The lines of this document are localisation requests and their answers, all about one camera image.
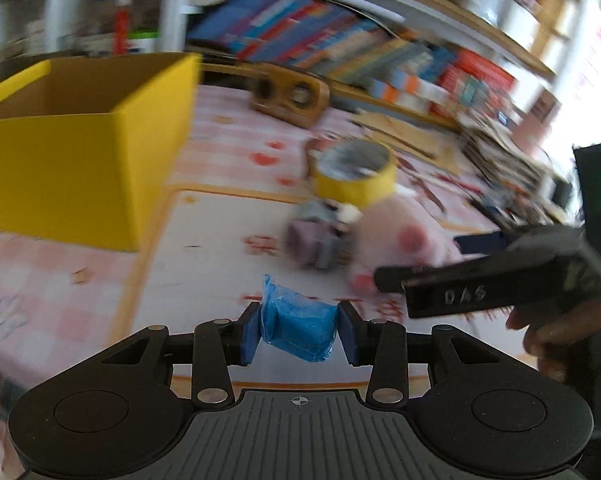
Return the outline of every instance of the green lid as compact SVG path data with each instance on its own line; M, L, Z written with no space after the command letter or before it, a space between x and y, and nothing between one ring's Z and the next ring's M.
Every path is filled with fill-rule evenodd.
M130 40L148 40L150 38L157 38L158 31L157 30L136 30L135 32L130 32L127 37Z

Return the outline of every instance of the metal rivet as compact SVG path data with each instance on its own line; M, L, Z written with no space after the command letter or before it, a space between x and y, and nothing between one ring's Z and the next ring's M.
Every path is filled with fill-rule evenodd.
M221 390L220 388L205 388L198 392L197 397L200 402L204 402L205 404L218 404L227 400L229 395L225 390Z
M395 388L379 388L371 394L376 402L395 404L403 400L403 393Z

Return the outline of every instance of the blue tape-wrapped block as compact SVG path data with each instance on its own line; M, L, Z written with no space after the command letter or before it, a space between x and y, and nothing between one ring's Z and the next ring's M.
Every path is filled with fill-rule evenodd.
M263 280L261 333L265 342L310 363L326 361L336 337L338 307Z

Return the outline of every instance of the red bottle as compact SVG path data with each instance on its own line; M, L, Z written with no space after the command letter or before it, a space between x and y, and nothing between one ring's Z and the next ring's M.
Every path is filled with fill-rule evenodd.
M129 44L127 36L132 20L132 0L116 0L116 23L114 25L114 56L127 54Z

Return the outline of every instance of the stack of paper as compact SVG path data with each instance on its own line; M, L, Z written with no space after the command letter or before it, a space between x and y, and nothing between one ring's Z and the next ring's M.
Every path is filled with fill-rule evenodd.
M497 186L514 186L530 194L551 170L522 153L508 131L487 118L462 116L463 153L483 176Z

